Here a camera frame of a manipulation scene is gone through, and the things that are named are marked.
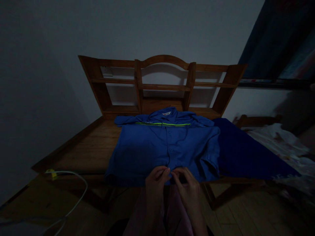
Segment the arched wooden panel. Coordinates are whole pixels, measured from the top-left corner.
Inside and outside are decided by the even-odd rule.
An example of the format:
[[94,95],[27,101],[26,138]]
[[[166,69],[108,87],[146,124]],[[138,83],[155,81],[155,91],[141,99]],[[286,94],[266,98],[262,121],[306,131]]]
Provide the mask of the arched wooden panel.
[[182,59],[171,55],[157,55],[149,57],[144,61],[140,61],[141,68],[156,64],[156,63],[170,63],[175,64],[184,70],[188,70],[189,63],[184,62]]

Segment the finger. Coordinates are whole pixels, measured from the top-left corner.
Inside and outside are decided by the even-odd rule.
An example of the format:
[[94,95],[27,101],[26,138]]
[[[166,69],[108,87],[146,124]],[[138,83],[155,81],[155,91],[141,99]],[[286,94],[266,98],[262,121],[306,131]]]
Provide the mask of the finger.
[[167,168],[166,166],[157,166],[151,171],[148,177],[153,178],[158,171],[165,170],[166,168]]
[[172,172],[171,174],[172,174],[172,176],[173,176],[173,178],[174,178],[174,180],[175,180],[175,183],[176,183],[178,189],[182,189],[182,188],[183,188],[183,185],[181,184],[179,178],[177,177],[177,174],[174,173],[174,172]]
[[158,177],[160,177],[163,172],[164,172],[164,170],[159,170],[158,172],[156,172],[156,174],[155,174],[155,179],[157,179]]
[[185,167],[185,170],[190,174],[191,178],[198,184],[199,183],[198,180],[194,177],[191,171],[187,167]]
[[162,174],[162,177],[161,177],[160,181],[165,183],[167,181],[167,177],[168,177],[168,174],[170,173],[170,171],[171,170],[169,168],[165,169],[163,174]]
[[188,173],[188,171],[187,171],[185,168],[179,167],[179,168],[176,168],[176,169],[174,170],[174,172],[175,172],[175,171],[184,174],[184,176],[185,176],[187,182],[188,182],[190,185],[194,184],[194,179],[190,176],[190,174]]
[[193,179],[195,178],[187,167],[185,167],[184,169],[187,171],[187,173],[190,175],[191,178]]

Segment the yellow plug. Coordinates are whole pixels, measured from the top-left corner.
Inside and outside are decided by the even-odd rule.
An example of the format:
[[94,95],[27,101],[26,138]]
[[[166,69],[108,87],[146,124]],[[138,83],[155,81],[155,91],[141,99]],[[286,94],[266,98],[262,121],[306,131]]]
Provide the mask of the yellow plug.
[[[49,174],[50,172],[54,172],[54,169],[49,169],[45,172],[45,174]],[[53,181],[58,178],[57,173],[51,173]]]

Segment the wooden shelf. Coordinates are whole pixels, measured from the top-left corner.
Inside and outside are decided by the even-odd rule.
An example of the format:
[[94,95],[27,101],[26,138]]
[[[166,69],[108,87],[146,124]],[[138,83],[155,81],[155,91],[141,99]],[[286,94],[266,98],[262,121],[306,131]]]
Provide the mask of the wooden shelf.
[[215,118],[221,117],[221,114],[216,112],[212,108],[193,108],[193,107],[190,107],[188,110],[196,113],[197,115],[201,115],[201,116],[207,117],[209,119],[215,119]]
[[139,89],[148,90],[171,90],[171,91],[190,91],[190,88],[184,85],[158,85],[158,84],[141,84]]
[[235,85],[225,83],[209,83],[209,82],[195,82],[195,87],[217,87],[217,88],[234,88]]
[[[187,63],[171,55],[157,55],[144,61],[97,59],[79,56],[80,62],[91,85],[96,101],[105,119],[115,119],[117,115],[150,114],[152,112],[176,107],[178,111],[190,110],[209,119],[221,117],[224,113],[247,65],[207,65],[196,62]],[[156,63],[171,63],[188,71],[185,85],[143,84],[141,69]],[[100,66],[134,69],[134,80],[103,78]],[[223,83],[196,82],[196,71],[226,72]],[[107,83],[134,84],[137,94],[137,106],[113,106],[107,89]],[[219,87],[213,108],[189,108],[194,87]],[[144,97],[143,90],[183,91],[183,98]]]
[[101,78],[92,79],[92,83],[108,83],[108,84],[135,84],[133,79],[114,79],[114,78]]
[[108,107],[103,113],[115,113],[115,114],[139,114],[138,106],[118,106],[112,105]]
[[176,107],[178,111],[183,111],[183,98],[143,98],[143,114],[151,114],[167,107]]

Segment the collar label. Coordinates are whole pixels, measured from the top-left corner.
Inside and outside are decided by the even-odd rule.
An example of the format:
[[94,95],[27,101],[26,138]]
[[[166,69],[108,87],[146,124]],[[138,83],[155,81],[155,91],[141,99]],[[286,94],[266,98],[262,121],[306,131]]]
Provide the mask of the collar label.
[[167,112],[167,113],[162,113],[163,116],[167,116],[171,113],[171,111]]

